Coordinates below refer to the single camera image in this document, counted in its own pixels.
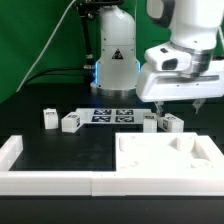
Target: green backdrop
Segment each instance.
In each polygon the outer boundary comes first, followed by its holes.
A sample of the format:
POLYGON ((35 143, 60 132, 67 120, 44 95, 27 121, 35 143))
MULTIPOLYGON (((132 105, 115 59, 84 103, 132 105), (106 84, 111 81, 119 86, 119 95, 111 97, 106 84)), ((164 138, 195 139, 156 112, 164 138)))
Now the green backdrop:
MULTIPOLYGON (((71 0, 0 0, 0 102, 15 93, 71 0)), ((136 0, 121 6, 135 15, 136 0)), ((167 29, 147 18, 146 0, 137 0, 137 58, 144 63, 147 48, 169 39, 167 29)), ((89 23, 94 57, 100 56, 99 21, 89 23)), ((47 52, 32 74, 50 67, 85 63, 83 34, 77 11, 70 10, 47 52)), ((216 53, 221 53, 220 43, 216 53)), ((45 77, 38 82, 82 82, 82 78, 45 77)))

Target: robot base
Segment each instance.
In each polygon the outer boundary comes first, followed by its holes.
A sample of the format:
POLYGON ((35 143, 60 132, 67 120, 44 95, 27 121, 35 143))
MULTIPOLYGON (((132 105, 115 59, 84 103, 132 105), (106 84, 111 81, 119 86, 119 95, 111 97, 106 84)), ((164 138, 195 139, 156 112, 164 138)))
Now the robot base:
POLYGON ((112 90, 112 89, 103 89, 101 87, 97 87, 94 83, 91 83, 91 92, 94 94, 99 94, 103 96, 109 97, 129 97, 136 94, 136 89, 130 90, 112 90))

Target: warning label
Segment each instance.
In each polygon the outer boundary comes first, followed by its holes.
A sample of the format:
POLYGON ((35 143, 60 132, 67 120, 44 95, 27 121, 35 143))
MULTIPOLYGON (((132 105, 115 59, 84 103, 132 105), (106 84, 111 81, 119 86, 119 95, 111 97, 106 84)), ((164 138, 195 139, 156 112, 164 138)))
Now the warning label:
POLYGON ((112 59, 115 59, 115 60, 123 60, 123 56, 121 54, 121 51, 120 49, 117 49, 114 56, 112 57, 112 59))

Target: black table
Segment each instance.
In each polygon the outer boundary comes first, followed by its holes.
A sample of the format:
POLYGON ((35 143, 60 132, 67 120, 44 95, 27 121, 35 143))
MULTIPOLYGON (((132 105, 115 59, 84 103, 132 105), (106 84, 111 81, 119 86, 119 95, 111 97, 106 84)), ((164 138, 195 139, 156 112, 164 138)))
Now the black table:
MULTIPOLYGON (((185 132, 209 135, 224 152, 224 100, 209 99, 198 115, 192 101, 164 109, 185 121, 185 132)), ((79 84, 33 84, 0 105, 0 145, 22 135, 24 150, 13 171, 113 171, 115 133, 141 132, 141 125, 84 125, 77 133, 45 130, 43 109, 59 118, 76 108, 155 109, 136 96, 92 95, 79 84)), ((223 197, 0 197, 1 223, 224 223, 223 197)))

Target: black cable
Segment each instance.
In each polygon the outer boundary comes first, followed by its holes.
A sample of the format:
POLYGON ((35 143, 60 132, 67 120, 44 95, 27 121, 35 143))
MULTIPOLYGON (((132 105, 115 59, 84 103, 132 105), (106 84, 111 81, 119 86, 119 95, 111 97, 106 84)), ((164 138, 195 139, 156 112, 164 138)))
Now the black cable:
POLYGON ((87 15, 88 15, 88 7, 86 7, 84 4, 74 4, 74 8, 78 10, 80 19, 81 19, 81 25, 82 25, 82 32, 85 42, 85 51, 86 51, 86 63, 87 65, 94 65, 94 58, 92 54, 92 47, 91 47, 91 41, 89 36, 89 30, 88 30, 88 23, 87 23, 87 15))
POLYGON ((85 76, 84 74, 83 75, 71 75, 71 74, 55 74, 55 73, 50 73, 50 72, 59 72, 59 71, 81 71, 81 70, 84 70, 83 67, 77 67, 77 68, 74 68, 74 67, 67 67, 67 68, 50 68, 50 69, 47 69, 47 70, 44 70, 42 72, 39 72, 31 77, 29 77, 24 83, 23 85, 21 86, 20 90, 22 90, 29 82, 31 82, 33 79, 36 79, 36 78, 39 78, 39 77, 42 77, 42 76, 48 76, 48 75, 54 75, 54 76, 85 76))

